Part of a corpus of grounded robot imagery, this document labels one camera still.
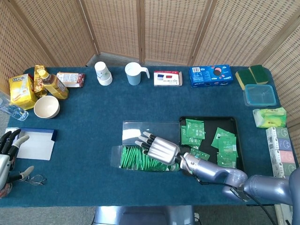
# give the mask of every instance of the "brown bottle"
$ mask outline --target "brown bottle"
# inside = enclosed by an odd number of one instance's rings
[[[39,76],[42,78],[43,85],[47,90],[58,99],[66,99],[69,91],[66,86],[54,74],[48,74],[44,69],[38,70]]]

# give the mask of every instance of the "eyeglasses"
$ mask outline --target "eyeglasses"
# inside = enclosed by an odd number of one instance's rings
[[[26,178],[20,179],[19,181],[27,182],[30,183],[31,185],[38,186],[38,185],[44,185],[45,182],[47,181],[47,178],[44,178],[42,175],[37,174],[33,177],[28,176]]]

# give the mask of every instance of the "mug handle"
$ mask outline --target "mug handle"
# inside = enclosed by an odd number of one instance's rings
[[[148,79],[150,79],[150,74],[146,67],[141,67],[141,71],[146,72]]]

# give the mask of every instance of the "white cup stack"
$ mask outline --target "white cup stack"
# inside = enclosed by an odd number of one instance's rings
[[[97,62],[95,64],[95,71],[97,74],[97,79],[101,85],[107,86],[111,84],[113,77],[104,62]]]

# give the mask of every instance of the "blue table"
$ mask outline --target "blue table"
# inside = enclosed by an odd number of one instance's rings
[[[129,85],[123,67],[110,67],[113,82],[101,86],[92,67],[48,68],[50,73],[86,74],[83,88],[69,89],[60,101],[60,113],[50,120],[29,110],[26,121],[14,119],[9,127],[52,128],[58,131],[50,161],[17,159],[15,170],[35,166],[48,182],[31,186],[15,182],[1,207],[38,206],[153,206],[242,204],[222,196],[219,186],[201,186],[182,172],[128,171],[110,166],[112,146],[122,143],[122,122],[178,121],[180,116],[233,116],[238,123],[245,172],[272,175],[265,129],[256,128],[252,110],[245,106],[234,79],[227,86],[191,88],[187,67],[149,67],[183,73],[182,87],[154,87],[153,77]],[[243,67],[232,67],[232,74]],[[33,68],[25,71],[33,74]],[[269,79],[275,89],[269,72]]]

